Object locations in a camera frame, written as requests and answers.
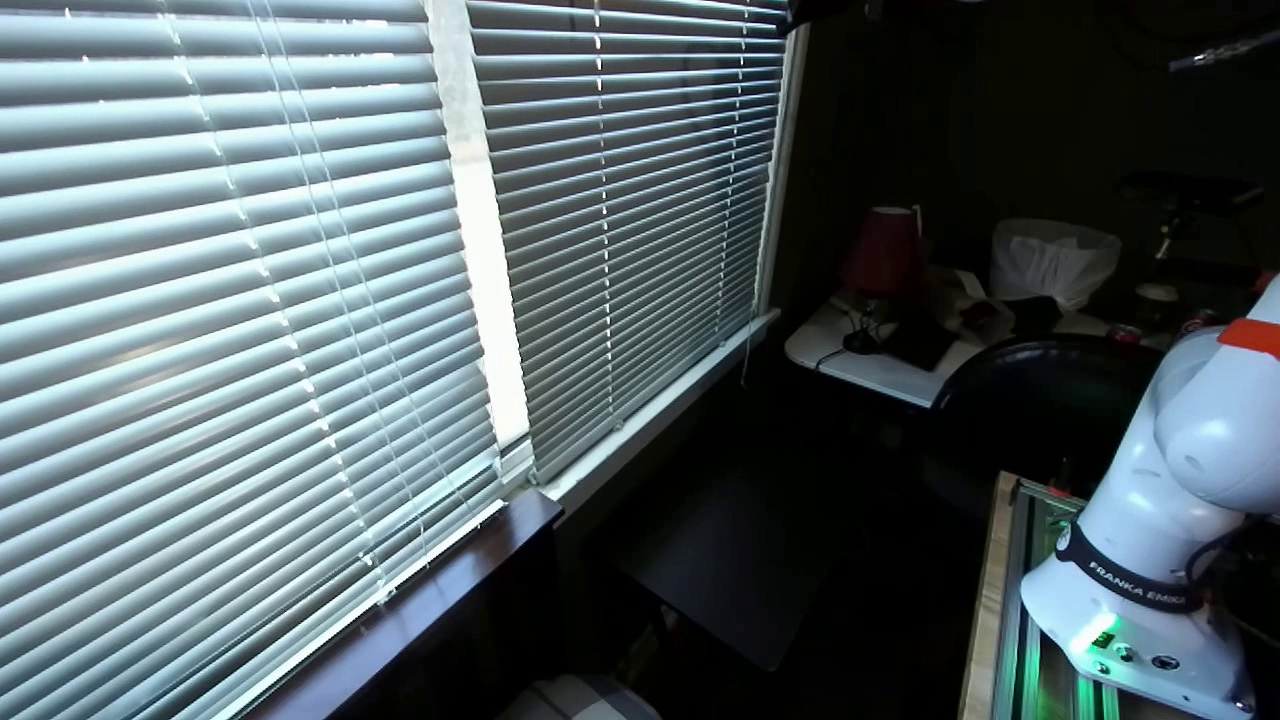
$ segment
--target lamp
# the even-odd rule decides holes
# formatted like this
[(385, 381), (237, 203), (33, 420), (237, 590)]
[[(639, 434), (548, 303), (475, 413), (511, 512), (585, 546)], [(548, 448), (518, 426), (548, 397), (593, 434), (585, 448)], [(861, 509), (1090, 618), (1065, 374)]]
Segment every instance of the lamp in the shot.
[(885, 324), (909, 302), (925, 268), (925, 218), (915, 203), (877, 203), (855, 228), (844, 262), (841, 288), (855, 311), (852, 350), (880, 350)]

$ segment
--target red object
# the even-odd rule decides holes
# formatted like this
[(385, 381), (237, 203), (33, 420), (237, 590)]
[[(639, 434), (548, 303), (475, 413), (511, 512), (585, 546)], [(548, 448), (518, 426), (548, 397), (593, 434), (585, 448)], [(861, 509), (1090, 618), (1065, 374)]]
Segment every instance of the red object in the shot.
[(865, 302), (901, 302), (925, 268), (919, 208), (869, 208), (852, 238), (841, 286)]
[(1264, 324), (1264, 322), (1230, 322), (1221, 335), (1221, 346), (1230, 350), (1251, 350), (1251, 354), (1266, 354), (1280, 359), (1280, 324)]

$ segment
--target glowing light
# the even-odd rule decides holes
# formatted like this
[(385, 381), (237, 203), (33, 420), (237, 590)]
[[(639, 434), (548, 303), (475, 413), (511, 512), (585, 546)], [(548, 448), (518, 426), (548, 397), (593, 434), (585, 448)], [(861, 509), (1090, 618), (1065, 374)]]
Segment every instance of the glowing light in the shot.
[(1094, 611), (1076, 635), (1073, 655), (1086, 655), (1090, 641), (1117, 629), (1117, 611)]

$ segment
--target table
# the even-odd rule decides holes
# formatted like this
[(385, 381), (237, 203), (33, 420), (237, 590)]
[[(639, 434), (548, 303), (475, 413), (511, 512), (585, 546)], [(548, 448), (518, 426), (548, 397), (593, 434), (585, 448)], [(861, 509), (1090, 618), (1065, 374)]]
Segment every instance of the table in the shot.
[[(945, 381), (982, 350), (976, 340), (957, 335), (937, 368), (915, 368), (885, 354), (848, 354), (844, 335), (852, 329), (855, 311), (841, 296), (832, 296), (787, 335), (783, 354), (799, 368), (816, 368), (822, 377), (890, 397), (901, 406), (933, 410)], [(1058, 315), (1051, 332), (1105, 335), (1111, 332), (1111, 324), (1094, 315)]]
[(848, 448), (762, 436), (666, 466), (600, 536), (625, 580), (758, 673), (778, 673), (841, 551), (861, 486), (832, 486)]

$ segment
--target window sill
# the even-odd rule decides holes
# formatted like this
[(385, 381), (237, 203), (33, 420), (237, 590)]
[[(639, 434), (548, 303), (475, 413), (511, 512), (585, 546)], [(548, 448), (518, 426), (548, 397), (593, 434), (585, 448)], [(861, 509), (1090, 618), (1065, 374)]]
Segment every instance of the window sill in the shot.
[(504, 560), (511, 560), (530, 536), (548, 532), (556, 518), (560, 506), (542, 494), (516, 494), (496, 518), (422, 567), (418, 580), (412, 580), (386, 608), (341, 635), (251, 718), (312, 720), (341, 711)]
[(585, 509), (634, 452), (645, 452), (675, 415), (687, 413), (705, 390), (711, 390), (777, 322), (777, 311), (755, 315), (693, 374), (684, 374), (666, 392), (639, 410), (625, 429), (617, 429), (594, 452), (560, 472), (542, 494), (570, 518)]

